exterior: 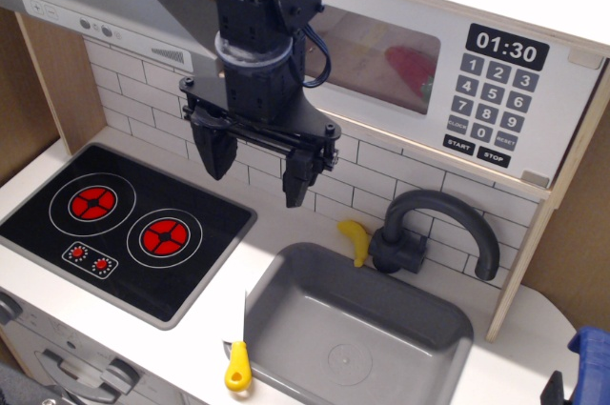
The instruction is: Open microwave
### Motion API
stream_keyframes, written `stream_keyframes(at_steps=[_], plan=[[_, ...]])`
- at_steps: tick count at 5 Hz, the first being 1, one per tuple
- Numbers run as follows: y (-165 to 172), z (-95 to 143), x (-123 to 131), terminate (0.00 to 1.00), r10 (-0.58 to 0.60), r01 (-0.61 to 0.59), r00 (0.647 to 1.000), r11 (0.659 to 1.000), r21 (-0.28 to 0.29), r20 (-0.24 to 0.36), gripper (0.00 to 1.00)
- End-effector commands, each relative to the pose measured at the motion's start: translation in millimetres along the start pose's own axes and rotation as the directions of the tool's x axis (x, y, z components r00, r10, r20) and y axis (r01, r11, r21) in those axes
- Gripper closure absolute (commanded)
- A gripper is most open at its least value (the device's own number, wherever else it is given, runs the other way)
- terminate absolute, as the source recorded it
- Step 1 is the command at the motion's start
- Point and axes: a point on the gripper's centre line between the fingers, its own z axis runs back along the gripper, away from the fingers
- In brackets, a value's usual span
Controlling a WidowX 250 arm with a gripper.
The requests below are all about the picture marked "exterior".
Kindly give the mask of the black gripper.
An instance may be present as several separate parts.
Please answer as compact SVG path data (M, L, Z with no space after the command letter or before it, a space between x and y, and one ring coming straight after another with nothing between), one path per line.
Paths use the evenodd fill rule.
M337 162L341 129L305 97L287 63L270 71L225 70L218 76L187 76L185 117L207 173L220 180L244 139L286 156L282 189L286 207L300 207L322 171Z

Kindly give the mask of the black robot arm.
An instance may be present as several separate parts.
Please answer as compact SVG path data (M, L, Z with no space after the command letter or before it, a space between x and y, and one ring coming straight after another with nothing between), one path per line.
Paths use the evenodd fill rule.
M282 190L301 206L319 174L337 162L341 128L314 107L305 91L323 84L332 64L305 78L306 44L329 50L310 22L322 0L215 0L215 51L224 76L185 77L183 109L207 173L222 179L244 140L284 155Z

